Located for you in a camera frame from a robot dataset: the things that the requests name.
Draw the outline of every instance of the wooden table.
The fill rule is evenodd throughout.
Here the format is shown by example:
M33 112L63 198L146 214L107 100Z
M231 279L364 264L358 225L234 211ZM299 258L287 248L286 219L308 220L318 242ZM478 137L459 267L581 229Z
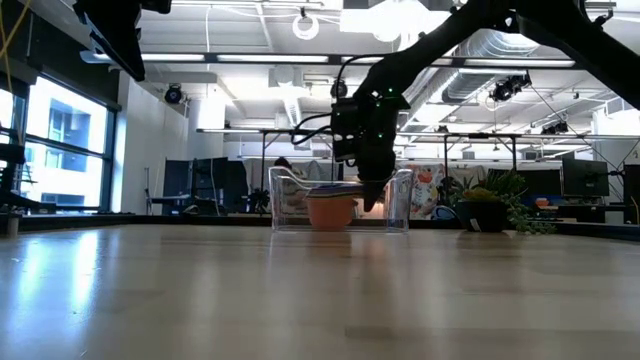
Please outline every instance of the wooden table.
M124 226L0 242L0 358L640 358L640 247Z

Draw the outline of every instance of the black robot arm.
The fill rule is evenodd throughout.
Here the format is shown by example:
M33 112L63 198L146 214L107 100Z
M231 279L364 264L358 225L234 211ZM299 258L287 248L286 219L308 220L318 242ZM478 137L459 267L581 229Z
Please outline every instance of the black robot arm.
M409 106L402 93L423 69L477 30L521 33L558 48L640 108L640 57L592 23L581 4L584 0L469 0L416 44L373 65L353 98L333 106L331 117L331 130L338 135L334 155L358 167L365 210L393 174L397 112Z

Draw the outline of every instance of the box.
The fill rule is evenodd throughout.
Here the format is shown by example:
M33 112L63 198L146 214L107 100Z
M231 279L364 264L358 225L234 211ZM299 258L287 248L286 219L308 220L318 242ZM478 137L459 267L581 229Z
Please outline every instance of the box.
M362 184L312 181L289 169L269 169L271 213L275 231L409 231L413 171L402 169L386 183L379 201L364 212Z

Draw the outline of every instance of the yellow cable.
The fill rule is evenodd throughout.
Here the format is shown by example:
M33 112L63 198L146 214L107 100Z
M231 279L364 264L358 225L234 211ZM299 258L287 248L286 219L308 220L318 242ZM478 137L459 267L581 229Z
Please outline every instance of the yellow cable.
M2 18L2 8L0 8L0 33L2 33L2 43L7 43L7 35L4 32L4 20ZM4 54L4 65L7 72L7 84L9 86L9 92L13 95L13 86L11 85L11 68L9 67L9 52Z
M633 198L633 196L631 197L631 201L633 201L633 205L636 206L636 224L640 225L640 212L638 212L638 203L636 202L636 199Z
M7 41L3 42L2 50L0 50L0 57L4 56L4 53L7 52L7 49L9 49L9 45L11 45L11 42L13 41L13 37L16 36L16 33L18 32L18 28L20 28L20 25L22 24L24 17L27 15L27 10L29 10L29 5L31 5L31 1L33 0L27 0L27 2L24 4L24 8L22 9L22 13L18 18L16 25L13 27L13 29L11 29L11 32L9 33L9 37L7 38Z

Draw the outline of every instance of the potted plant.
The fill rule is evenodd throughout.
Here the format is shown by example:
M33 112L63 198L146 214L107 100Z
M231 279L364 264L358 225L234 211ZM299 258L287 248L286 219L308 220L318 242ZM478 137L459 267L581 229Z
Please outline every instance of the potted plant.
M486 180L470 187L466 181L459 190L455 209L469 231L501 232L507 221L520 233L547 234L555 230L549 224L527 220L526 206L520 202L525 180L515 171L491 173Z

